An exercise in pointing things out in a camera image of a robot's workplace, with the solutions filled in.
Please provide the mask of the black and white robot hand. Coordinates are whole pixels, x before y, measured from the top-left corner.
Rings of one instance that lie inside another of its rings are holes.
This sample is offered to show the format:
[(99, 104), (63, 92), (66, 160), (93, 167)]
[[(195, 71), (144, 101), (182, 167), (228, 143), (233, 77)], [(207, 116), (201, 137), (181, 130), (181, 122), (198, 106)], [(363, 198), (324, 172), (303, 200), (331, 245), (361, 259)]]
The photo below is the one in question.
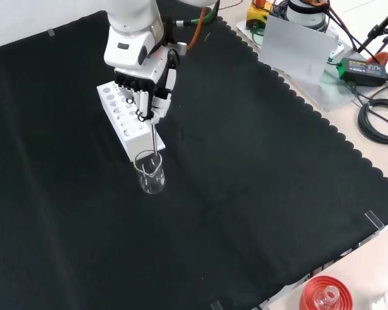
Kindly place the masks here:
[(138, 120), (156, 125), (170, 107), (180, 56), (177, 50), (165, 46), (151, 54), (143, 47), (138, 62), (137, 69), (115, 68), (115, 82), (123, 95), (133, 100)]

